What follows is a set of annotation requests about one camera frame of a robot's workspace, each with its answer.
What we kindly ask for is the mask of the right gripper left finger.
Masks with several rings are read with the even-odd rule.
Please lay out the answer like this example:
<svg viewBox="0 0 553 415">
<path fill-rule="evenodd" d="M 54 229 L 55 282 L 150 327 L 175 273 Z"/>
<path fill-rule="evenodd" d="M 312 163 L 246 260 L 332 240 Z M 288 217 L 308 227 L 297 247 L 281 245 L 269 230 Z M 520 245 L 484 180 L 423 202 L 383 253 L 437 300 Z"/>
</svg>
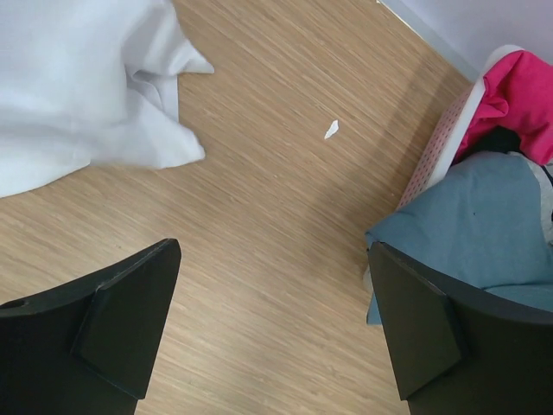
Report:
<svg viewBox="0 0 553 415">
<path fill-rule="evenodd" d="M 3 414 L 132 414 L 145 398 L 181 263 L 163 239 L 1 306 Z"/>
</svg>

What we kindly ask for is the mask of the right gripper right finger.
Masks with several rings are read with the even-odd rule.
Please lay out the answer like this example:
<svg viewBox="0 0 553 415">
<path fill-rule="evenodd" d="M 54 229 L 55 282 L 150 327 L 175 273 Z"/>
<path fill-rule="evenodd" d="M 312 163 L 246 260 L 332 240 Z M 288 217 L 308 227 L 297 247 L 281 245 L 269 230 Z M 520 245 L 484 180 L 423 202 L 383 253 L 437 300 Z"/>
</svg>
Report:
<svg viewBox="0 0 553 415">
<path fill-rule="evenodd" d="M 552 314 L 399 250 L 368 252 L 400 399 L 412 414 L 550 414 Z"/>
</svg>

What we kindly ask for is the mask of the white t shirt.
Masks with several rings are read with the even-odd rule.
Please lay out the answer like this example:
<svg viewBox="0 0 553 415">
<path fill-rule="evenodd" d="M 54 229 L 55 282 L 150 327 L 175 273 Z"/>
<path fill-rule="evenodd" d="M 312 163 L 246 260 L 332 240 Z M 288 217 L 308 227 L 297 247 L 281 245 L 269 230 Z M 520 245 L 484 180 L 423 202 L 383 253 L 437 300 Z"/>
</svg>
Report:
<svg viewBox="0 0 553 415">
<path fill-rule="evenodd" d="M 94 164 L 202 160 L 178 78 L 213 71 L 170 1 L 2 2 L 2 196 Z"/>
</svg>

